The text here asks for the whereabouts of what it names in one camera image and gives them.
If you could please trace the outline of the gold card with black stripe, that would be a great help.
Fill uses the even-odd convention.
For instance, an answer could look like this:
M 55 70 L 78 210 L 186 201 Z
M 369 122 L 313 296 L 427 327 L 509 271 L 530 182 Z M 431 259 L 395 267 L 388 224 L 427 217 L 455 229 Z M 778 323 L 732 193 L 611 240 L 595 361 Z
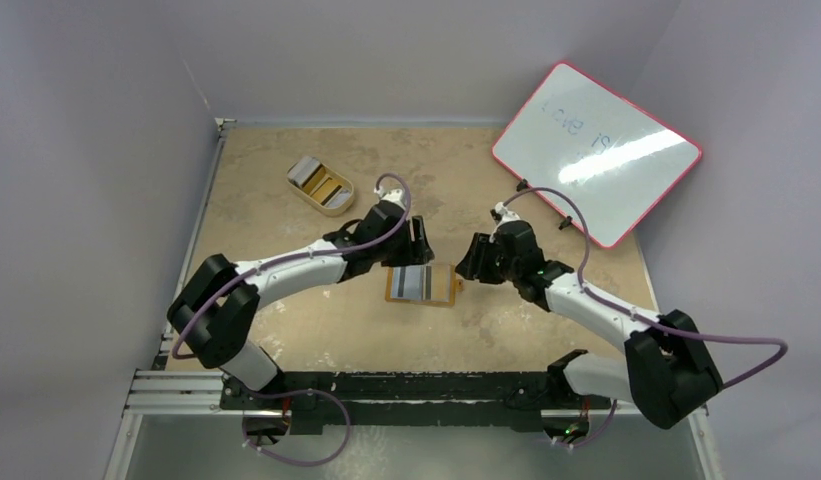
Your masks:
M 425 299 L 434 303 L 452 303 L 454 282 L 451 264 L 435 263 L 428 265 L 425 273 Z

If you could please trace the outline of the orange leather card holder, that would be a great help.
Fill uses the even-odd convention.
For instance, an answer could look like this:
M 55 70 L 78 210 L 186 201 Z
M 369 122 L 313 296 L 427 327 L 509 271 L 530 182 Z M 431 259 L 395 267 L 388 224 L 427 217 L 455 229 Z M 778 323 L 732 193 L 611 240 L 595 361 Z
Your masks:
M 429 263 L 390 267 L 387 273 L 385 300 L 387 302 L 452 307 L 464 290 L 463 280 L 455 266 L 448 263 Z

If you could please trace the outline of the grey card with stripe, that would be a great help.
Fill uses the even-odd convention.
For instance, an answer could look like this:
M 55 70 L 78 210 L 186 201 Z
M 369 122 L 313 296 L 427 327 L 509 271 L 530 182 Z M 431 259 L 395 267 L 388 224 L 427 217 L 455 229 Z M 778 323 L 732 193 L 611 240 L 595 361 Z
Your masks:
M 390 297 L 397 300 L 421 301 L 425 300 L 425 273 L 424 265 L 397 267 L 392 273 L 390 281 Z

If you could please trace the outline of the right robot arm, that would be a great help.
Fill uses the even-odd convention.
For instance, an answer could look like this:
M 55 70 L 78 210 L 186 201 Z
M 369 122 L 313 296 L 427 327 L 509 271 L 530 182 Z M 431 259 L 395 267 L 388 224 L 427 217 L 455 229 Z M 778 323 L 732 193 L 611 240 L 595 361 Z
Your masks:
M 580 353 L 559 362 L 562 371 L 547 381 L 549 397 L 559 406 L 570 407 L 585 395 L 622 400 L 669 429 L 724 388 L 689 315 L 646 310 L 637 320 L 632 304 L 611 295 L 598 301 L 599 289 L 573 267 L 544 256 L 524 220 L 476 233 L 456 272 L 468 281 L 510 283 L 524 301 L 578 323 L 623 354 L 621 361 Z

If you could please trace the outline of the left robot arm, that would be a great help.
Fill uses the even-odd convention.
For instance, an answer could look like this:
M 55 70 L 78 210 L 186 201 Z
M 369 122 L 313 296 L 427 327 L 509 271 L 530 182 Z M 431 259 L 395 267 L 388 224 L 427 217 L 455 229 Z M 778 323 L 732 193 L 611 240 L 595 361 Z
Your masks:
M 381 200 L 313 243 L 286 254 L 232 262 L 206 258 L 169 306 L 166 319 L 180 344 L 208 369 L 219 369 L 245 386 L 258 408 L 283 399 L 282 371 L 249 339 L 262 308 L 315 287 L 367 274 L 375 265 L 404 267 L 433 260 L 424 219 L 398 201 Z

